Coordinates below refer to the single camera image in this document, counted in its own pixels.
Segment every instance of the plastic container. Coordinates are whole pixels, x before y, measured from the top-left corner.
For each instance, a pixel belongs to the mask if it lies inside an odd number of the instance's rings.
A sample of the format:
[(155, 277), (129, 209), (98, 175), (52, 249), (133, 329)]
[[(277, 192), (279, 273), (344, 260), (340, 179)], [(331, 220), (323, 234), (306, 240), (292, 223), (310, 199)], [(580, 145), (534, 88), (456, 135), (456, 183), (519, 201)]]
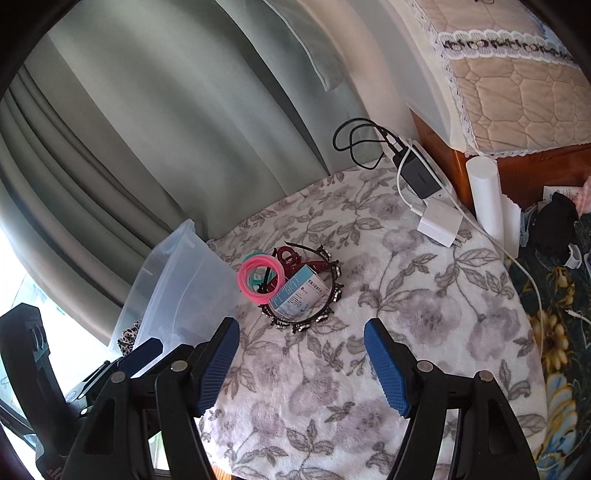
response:
[(121, 354), (117, 339), (142, 320), (134, 347), (159, 338), (163, 354), (181, 343), (208, 341), (226, 316), (235, 317), (240, 299), (236, 272), (183, 222), (149, 254), (119, 315), (109, 350)]

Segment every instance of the white cylinder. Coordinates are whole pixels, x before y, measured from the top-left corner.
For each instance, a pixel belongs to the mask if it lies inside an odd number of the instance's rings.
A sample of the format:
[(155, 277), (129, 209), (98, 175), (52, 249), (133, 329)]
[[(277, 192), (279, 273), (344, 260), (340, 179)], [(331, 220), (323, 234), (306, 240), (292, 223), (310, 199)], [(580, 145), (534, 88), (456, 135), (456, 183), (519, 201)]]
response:
[(484, 156), (466, 162), (476, 218), (482, 228), (500, 245), (504, 243), (501, 179), (496, 162)]

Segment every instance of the black cable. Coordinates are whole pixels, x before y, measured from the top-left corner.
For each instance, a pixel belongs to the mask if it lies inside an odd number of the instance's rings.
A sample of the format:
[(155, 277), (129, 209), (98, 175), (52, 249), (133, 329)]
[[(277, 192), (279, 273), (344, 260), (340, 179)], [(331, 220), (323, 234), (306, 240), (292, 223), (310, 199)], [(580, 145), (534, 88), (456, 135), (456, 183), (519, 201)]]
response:
[[(339, 136), (339, 134), (346, 128), (348, 127), (350, 124), (355, 123), (355, 122), (363, 122), (360, 125), (355, 125), (353, 128), (351, 128), (350, 132), (349, 132), (349, 144), (346, 147), (339, 147), (336, 144), (337, 141), (337, 137)], [(381, 137), (383, 138), (383, 140), (377, 140), (375, 138), (365, 138), (362, 140), (357, 140), (357, 141), (353, 141), (353, 135), (354, 133), (361, 129), (361, 128), (366, 128), (366, 127), (370, 127), (373, 128), (375, 130), (378, 131), (378, 133), (381, 135)], [(394, 145), (392, 144), (392, 142), (388, 139), (388, 136), (393, 137), (395, 140), (398, 139), (398, 137), (396, 135), (394, 135), (390, 130), (388, 130), (385, 127), (382, 127), (381, 125), (378, 125), (376, 122), (374, 122), (373, 120), (370, 120), (369, 118), (364, 118), (364, 117), (356, 117), (356, 118), (352, 118), (350, 120), (347, 120), (345, 123), (341, 124), (335, 131), (335, 134), (333, 135), (333, 148), (336, 151), (339, 152), (344, 152), (349, 150), (349, 155), (351, 157), (351, 160), (353, 161), (353, 163), (355, 165), (357, 165), (358, 167), (364, 168), (365, 170), (374, 170), (377, 168), (377, 166), (379, 165), (379, 163), (382, 161), (382, 159), (384, 157), (386, 157), (386, 154), (384, 152), (382, 152), (382, 154), (379, 156), (378, 160), (376, 161), (376, 163), (372, 166), (372, 167), (368, 167), (366, 165), (361, 164), (360, 162), (357, 161), (357, 159), (355, 158), (355, 153), (353, 152), (353, 148), (357, 145), (361, 145), (364, 143), (386, 143), (388, 144), (388, 146), (393, 150), (396, 151), (396, 149), (394, 148)]]

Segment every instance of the curtain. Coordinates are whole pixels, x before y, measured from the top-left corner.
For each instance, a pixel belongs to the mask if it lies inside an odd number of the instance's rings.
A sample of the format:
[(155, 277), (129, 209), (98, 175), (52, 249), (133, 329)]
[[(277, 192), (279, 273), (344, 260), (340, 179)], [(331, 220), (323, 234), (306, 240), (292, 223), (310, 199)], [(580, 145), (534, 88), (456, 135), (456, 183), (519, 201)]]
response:
[(1, 226), (105, 343), (145, 257), (186, 218), (218, 238), (351, 165), (332, 133), (366, 112), (328, 39), (265, 0), (220, 3), (85, 0), (0, 100)]

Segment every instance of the beige quilted cover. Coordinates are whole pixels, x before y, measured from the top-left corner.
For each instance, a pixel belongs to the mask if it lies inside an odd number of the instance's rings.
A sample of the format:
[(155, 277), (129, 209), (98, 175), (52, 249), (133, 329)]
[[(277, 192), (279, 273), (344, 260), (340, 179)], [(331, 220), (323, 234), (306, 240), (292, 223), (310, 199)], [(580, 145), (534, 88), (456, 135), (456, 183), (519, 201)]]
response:
[[(470, 31), (528, 34), (558, 43), (518, 0), (407, 4), (438, 51), (450, 34)], [(483, 52), (488, 57), (449, 48), (443, 52), (441, 66), (448, 75), (453, 72), (446, 80), (456, 89), (454, 99), (471, 150), (502, 157), (591, 142), (591, 85), (574, 62), (524, 58), (517, 48), (511, 56), (490, 50)]]

